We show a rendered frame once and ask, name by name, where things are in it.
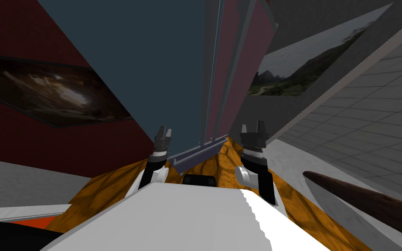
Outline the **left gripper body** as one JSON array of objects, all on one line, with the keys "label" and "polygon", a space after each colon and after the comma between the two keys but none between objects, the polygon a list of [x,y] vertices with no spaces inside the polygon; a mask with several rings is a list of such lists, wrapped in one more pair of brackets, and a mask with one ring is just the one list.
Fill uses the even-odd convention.
[{"label": "left gripper body", "polygon": [[165,152],[167,151],[169,144],[171,141],[170,136],[160,136],[157,135],[155,137],[155,143],[153,145],[153,151],[154,152]]}]

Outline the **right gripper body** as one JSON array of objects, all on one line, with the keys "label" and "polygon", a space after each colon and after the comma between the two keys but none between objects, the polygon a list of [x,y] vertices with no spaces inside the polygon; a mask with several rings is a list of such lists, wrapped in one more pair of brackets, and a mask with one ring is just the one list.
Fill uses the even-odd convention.
[{"label": "right gripper body", "polygon": [[269,134],[266,132],[245,132],[239,134],[241,143],[246,147],[266,148]]}]

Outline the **dark blue door leaf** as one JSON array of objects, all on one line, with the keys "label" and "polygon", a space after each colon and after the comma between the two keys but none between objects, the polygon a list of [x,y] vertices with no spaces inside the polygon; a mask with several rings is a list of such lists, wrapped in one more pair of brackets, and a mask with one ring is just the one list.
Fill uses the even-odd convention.
[{"label": "dark blue door leaf", "polygon": [[200,145],[206,0],[38,0],[150,137]]}]

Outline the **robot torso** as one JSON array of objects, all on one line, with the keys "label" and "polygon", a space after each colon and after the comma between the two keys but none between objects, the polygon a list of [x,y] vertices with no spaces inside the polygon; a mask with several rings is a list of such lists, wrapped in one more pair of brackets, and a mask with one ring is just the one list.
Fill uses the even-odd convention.
[{"label": "robot torso", "polygon": [[249,190],[151,183],[41,251],[329,251]]}]

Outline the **white and orange furniture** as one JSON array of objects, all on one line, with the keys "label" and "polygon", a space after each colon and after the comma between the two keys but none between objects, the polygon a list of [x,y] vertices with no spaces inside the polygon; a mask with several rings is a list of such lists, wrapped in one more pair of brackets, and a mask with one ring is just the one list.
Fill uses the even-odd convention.
[{"label": "white and orange furniture", "polygon": [[53,219],[63,214],[71,204],[33,207],[0,207],[0,222],[10,222],[45,229]]}]

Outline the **mountain landscape wall picture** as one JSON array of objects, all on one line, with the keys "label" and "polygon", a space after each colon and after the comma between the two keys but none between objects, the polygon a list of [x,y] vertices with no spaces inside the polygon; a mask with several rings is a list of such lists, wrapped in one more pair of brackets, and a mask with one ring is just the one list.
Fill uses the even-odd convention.
[{"label": "mountain landscape wall picture", "polygon": [[247,95],[302,95],[390,6],[265,55]]}]

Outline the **dark brown cloudy wall picture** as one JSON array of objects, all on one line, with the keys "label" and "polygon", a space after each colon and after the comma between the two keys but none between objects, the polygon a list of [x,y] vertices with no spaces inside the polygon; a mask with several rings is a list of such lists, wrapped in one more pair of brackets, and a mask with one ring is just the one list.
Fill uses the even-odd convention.
[{"label": "dark brown cloudy wall picture", "polygon": [[62,128],[131,120],[90,68],[0,56],[0,102]]}]

